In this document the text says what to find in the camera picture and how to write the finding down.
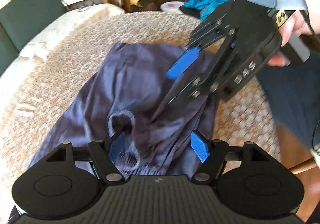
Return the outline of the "person's right hand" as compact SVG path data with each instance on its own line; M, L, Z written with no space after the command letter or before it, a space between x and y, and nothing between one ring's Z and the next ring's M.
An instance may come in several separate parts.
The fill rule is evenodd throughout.
M308 6L310 25L317 35L319 35L319 5L320 0L305 0ZM300 11L295 11L288 20L280 27L279 32L282 37L282 44L284 46L288 43L292 33L295 33L297 36L300 35L311 35L311 31L308 27L308 24L305 22ZM273 67L283 67L285 66L286 60L285 57L276 54L269 60L268 65Z

